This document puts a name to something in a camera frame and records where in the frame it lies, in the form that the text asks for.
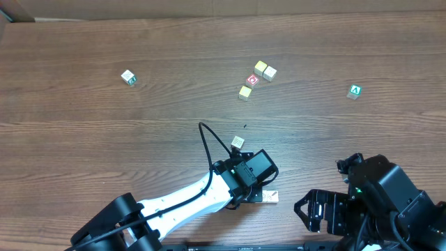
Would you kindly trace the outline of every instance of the yellow block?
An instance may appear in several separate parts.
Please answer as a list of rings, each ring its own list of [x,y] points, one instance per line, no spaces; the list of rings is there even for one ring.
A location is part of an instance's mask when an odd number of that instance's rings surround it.
[[[251,94],[251,89],[243,86],[240,92],[238,93],[238,98],[244,101],[248,101],[249,95]]]
[[[265,71],[266,67],[267,67],[266,63],[259,61],[259,62],[257,62],[256,66],[254,67],[254,72],[257,75],[262,76],[263,71]]]

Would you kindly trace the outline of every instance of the wooden table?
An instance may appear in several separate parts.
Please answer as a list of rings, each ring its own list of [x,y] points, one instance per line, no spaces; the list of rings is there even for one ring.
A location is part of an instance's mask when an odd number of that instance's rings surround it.
[[[258,60],[278,74],[241,101]],[[237,135],[265,149],[280,202],[199,218],[164,243],[336,239],[310,234],[293,204],[312,188],[346,192],[335,160],[355,152],[386,155],[446,199],[445,66],[442,12],[7,24],[0,247],[62,250],[115,197],[197,181],[208,168],[199,121],[228,145]],[[346,98],[352,84],[358,100]]]

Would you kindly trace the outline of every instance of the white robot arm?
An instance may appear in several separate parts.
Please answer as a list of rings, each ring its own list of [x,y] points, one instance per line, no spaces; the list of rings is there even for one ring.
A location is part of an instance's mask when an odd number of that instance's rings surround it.
[[[154,214],[190,198],[191,195],[198,194],[205,188],[208,180],[209,174],[206,174],[196,183],[173,192],[170,195],[139,201],[138,203],[144,206],[141,210],[142,215],[148,216]],[[150,219],[147,223],[152,229],[157,229],[160,232],[159,240],[162,241],[168,234],[189,221],[207,213],[215,213],[224,208],[232,198],[233,197],[229,193],[229,186],[224,182],[220,175],[214,173],[209,189],[204,195],[200,196],[200,198],[195,199],[180,208],[165,213],[163,216]]]
[[[229,159],[212,163],[202,126],[224,147]],[[208,174],[161,198],[138,203],[130,193],[116,198],[72,236],[73,246],[66,251],[158,251],[162,248],[160,241],[175,229],[229,203],[239,205],[249,198],[254,187],[261,190],[279,174],[263,149],[255,155],[235,148],[230,151],[207,125],[199,123],[199,130],[208,157]],[[274,178],[265,181],[274,173]],[[124,241],[124,229],[128,229],[134,243]]]

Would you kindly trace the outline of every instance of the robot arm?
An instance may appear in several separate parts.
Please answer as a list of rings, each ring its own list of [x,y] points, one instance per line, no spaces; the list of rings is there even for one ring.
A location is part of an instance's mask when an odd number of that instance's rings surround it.
[[[184,201],[185,198],[191,197],[191,195],[198,194],[204,189],[208,183],[208,180],[209,174],[206,174],[196,183],[173,192],[170,195],[156,199],[141,200],[138,202],[144,207],[141,210],[141,214],[143,216],[151,215],[159,210],[176,205]],[[232,199],[233,197],[229,193],[229,186],[226,184],[226,182],[224,182],[224,179],[220,175],[217,175],[214,172],[210,187],[204,195],[190,202],[189,204],[165,213],[162,217],[156,217],[148,220],[147,223],[151,228],[157,229],[160,232],[159,240],[162,241],[168,234],[189,221],[207,213],[215,213],[224,208]]]
[[[263,149],[255,155],[233,149],[228,160],[214,163],[202,179],[170,195],[138,203],[130,193],[116,198],[73,235],[73,247],[67,250],[160,250],[160,241],[172,231],[229,203],[238,205],[274,173],[276,177],[277,166]],[[124,241],[123,229],[134,243]]]
[[[348,194],[311,190],[294,211],[310,231],[343,236],[334,250],[378,244],[392,250],[446,250],[446,203],[435,205],[402,168],[383,155],[356,153],[337,162]],[[308,214],[301,207],[308,204]]]

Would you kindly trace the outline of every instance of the wooden block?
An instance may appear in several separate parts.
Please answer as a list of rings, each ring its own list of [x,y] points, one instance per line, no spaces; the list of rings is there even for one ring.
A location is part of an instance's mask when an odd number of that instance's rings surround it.
[[[268,66],[265,72],[263,72],[263,78],[271,82],[272,79],[276,76],[276,73],[277,73],[276,69],[274,69],[271,66]]]
[[[361,95],[361,91],[362,91],[362,87],[361,86],[357,86],[352,84],[350,86],[350,90],[347,93],[347,98],[351,98],[353,100],[357,100],[357,98],[360,97]]]
[[[277,203],[279,202],[279,191],[262,191],[262,203]]]
[[[136,76],[129,70],[126,70],[121,75],[121,77],[124,79],[125,83],[127,83],[130,86],[132,86],[137,81]]]
[[[266,69],[266,66],[266,63],[262,61],[257,62],[256,66],[254,67],[254,73],[261,77],[263,75],[263,71]]]
[[[238,93],[238,98],[244,101],[248,101],[249,95],[251,94],[251,89],[247,88],[246,86],[242,86],[242,89]]]
[[[245,140],[241,137],[235,136],[232,140],[231,146],[237,148],[240,150],[243,147],[243,143],[245,143]]]
[[[254,87],[256,87],[256,85],[260,82],[260,80],[258,79],[258,77],[256,77],[256,75],[251,74],[247,79],[246,79],[246,86],[248,86],[251,89],[254,89]]]

